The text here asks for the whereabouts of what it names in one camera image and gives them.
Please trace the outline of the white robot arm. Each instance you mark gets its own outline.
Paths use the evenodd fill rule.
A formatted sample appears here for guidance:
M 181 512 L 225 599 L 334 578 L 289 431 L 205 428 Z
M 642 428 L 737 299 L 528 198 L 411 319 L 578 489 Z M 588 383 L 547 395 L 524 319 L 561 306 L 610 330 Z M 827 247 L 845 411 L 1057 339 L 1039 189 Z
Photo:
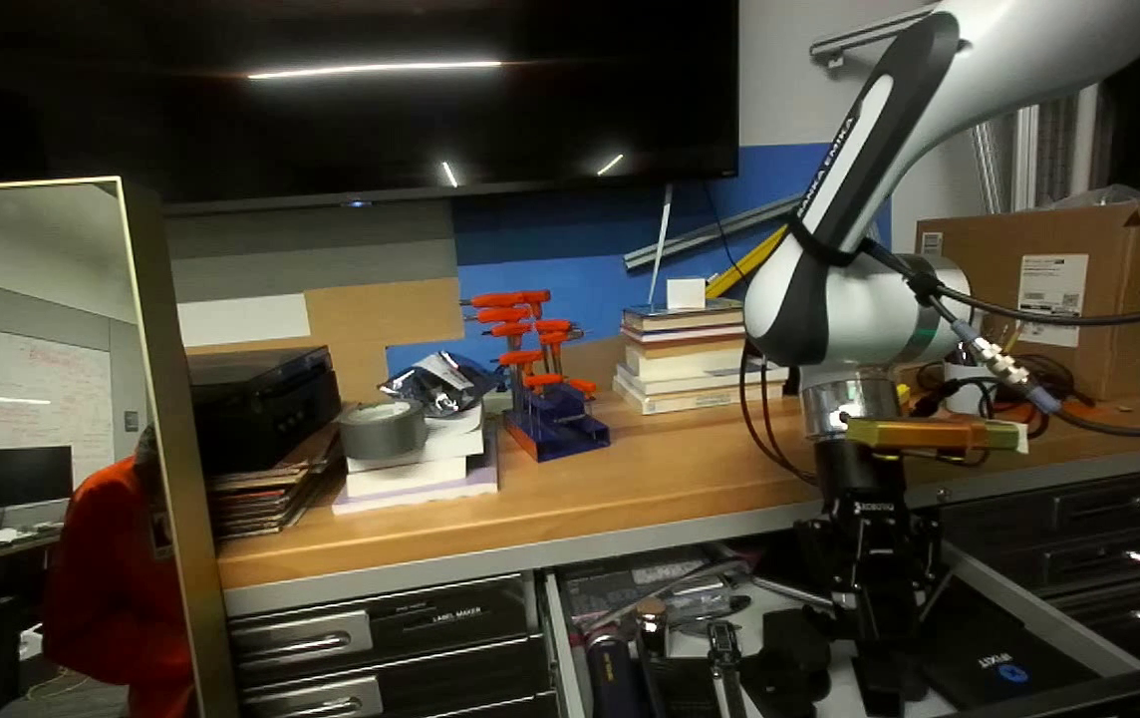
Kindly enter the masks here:
M 1099 82 L 1140 61 L 1140 0 L 929 0 L 855 94 L 784 240 L 744 288 L 744 336 L 800 375 L 820 516 L 800 530 L 855 641 L 873 718 L 913 698 L 907 645 L 936 589 L 936 521 L 907 501 L 899 449 L 855 433 L 888 375 L 953 348 L 1031 407 L 1053 395 L 961 310 L 961 272 L 869 240 L 901 178 L 953 137 Z

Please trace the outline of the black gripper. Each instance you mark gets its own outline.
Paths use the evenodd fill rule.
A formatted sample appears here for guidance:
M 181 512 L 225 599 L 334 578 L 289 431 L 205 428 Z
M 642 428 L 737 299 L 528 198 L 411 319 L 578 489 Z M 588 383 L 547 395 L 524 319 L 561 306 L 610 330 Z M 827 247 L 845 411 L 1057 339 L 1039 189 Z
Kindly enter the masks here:
M 913 658 L 924 611 L 941 589 L 941 512 L 907 501 L 899 449 L 816 448 L 820 516 L 810 521 L 832 599 L 832 631 L 855 641 L 867 706 L 929 694 Z

